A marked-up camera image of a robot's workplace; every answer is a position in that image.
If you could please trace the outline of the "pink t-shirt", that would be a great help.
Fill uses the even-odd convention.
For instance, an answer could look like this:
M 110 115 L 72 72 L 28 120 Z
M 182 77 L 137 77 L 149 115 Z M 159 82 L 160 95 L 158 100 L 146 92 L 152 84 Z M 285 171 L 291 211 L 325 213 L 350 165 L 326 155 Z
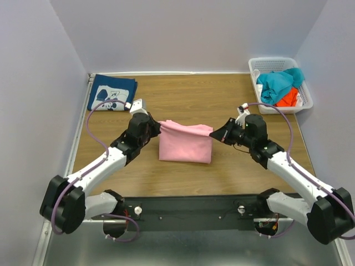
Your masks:
M 159 160 L 210 164 L 213 128 L 207 125 L 180 125 L 160 122 Z

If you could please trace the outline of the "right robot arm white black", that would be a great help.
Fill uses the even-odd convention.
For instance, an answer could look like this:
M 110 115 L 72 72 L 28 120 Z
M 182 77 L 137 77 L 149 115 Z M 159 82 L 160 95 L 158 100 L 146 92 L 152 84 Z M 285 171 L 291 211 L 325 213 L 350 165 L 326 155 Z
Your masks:
M 308 228 L 315 240 L 329 244 L 354 229 L 354 211 L 350 193 L 334 189 L 298 165 L 276 142 L 270 140 L 261 115 L 230 118 L 210 137 L 229 146 L 248 148 L 252 159 L 286 181 L 298 194 L 293 198 L 271 188 L 258 196 L 264 213 L 278 213 Z

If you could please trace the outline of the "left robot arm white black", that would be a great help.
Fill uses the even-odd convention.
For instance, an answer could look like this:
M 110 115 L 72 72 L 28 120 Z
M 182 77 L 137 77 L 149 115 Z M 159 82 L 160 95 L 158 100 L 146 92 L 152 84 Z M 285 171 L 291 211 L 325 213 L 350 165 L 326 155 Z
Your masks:
M 139 155 L 149 141 L 160 134 L 160 124 L 151 113 L 138 111 L 128 128 L 93 162 L 67 177 L 54 176 L 48 184 L 39 213 L 50 221 L 55 234 L 71 234 L 82 222 L 101 214 L 111 214 L 119 204 L 116 195 L 91 191 Z

